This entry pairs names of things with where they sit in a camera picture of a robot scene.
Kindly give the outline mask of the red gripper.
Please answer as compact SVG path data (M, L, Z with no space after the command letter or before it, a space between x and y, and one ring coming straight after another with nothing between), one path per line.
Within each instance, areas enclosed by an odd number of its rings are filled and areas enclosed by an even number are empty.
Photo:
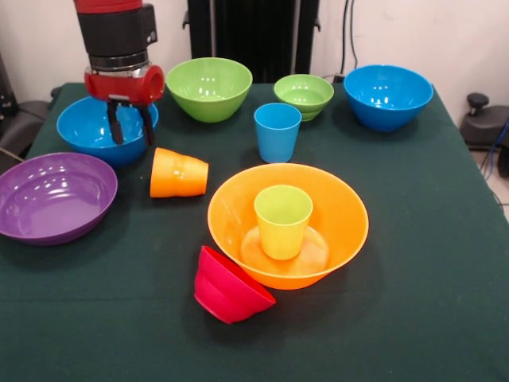
M115 144L123 144L122 128L116 115L119 104L114 102L119 101L142 105L139 113L143 121L146 145L153 145L153 119L150 107L146 105L162 97L165 79L159 66L149 64L135 70L120 72L101 72L87 68L84 83L92 97L110 101L107 103L107 117Z

